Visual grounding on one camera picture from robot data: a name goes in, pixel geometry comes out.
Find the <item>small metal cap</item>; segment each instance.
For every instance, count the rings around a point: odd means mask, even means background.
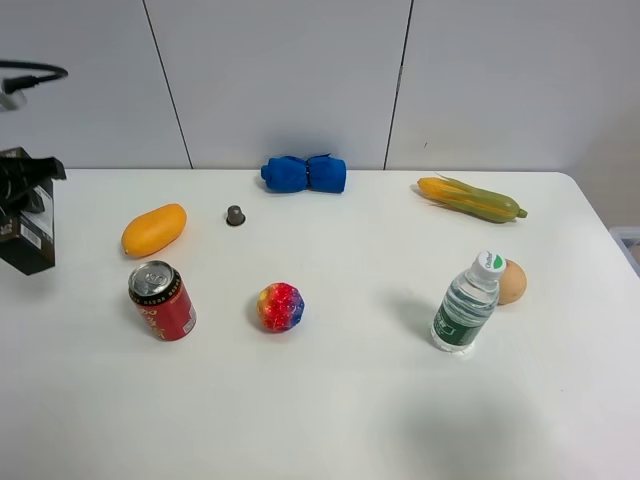
[[[244,216],[244,213],[242,213],[242,210],[240,210],[239,206],[231,205],[227,209],[227,223],[232,227],[239,227],[245,220],[246,217]]]

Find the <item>bottle cap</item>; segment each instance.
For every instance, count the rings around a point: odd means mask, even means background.
[[[240,207],[237,205],[231,205],[227,209],[227,223],[232,227],[238,227],[244,223],[246,217]]]
[[[484,280],[498,281],[505,268],[507,262],[500,255],[492,252],[480,252],[476,260],[471,265],[471,273]]]

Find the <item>black box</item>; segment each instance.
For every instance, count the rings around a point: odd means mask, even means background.
[[[22,147],[0,152],[4,158],[31,158]],[[47,179],[33,189],[40,213],[23,210],[0,225],[0,258],[25,275],[55,266],[53,227],[53,181]]]

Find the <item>black cable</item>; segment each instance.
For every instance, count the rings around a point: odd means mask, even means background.
[[[20,62],[16,60],[0,60],[0,68],[14,68],[18,70],[38,70],[43,72],[51,72],[51,75],[36,77],[35,75],[25,75],[22,77],[5,78],[2,81],[2,91],[11,95],[18,90],[35,87],[40,83],[51,82],[64,78],[69,75],[62,67],[49,65],[46,63]]]

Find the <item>can lid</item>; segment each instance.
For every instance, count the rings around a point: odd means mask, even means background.
[[[480,252],[476,257],[471,272],[484,280],[498,281],[502,277],[507,264],[500,255],[492,252]]]
[[[166,290],[173,277],[173,268],[168,263],[154,260],[143,263],[131,272],[129,288],[136,295],[150,297]]]

